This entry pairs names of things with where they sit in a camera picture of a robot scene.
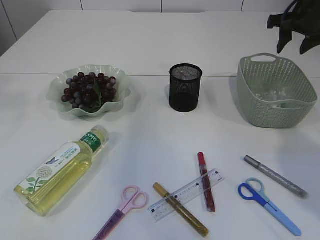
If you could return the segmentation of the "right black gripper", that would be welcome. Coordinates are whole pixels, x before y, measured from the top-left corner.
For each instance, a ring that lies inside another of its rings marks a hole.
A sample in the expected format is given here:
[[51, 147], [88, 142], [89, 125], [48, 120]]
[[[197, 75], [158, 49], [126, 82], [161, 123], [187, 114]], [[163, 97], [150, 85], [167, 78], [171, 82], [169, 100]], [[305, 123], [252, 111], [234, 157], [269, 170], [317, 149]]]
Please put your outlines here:
[[279, 38], [276, 52], [280, 54], [293, 39], [293, 32], [305, 36], [299, 53], [305, 54], [320, 45], [320, 1], [294, 0], [282, 14], [270, 15], [267, 28], [279, 27]]

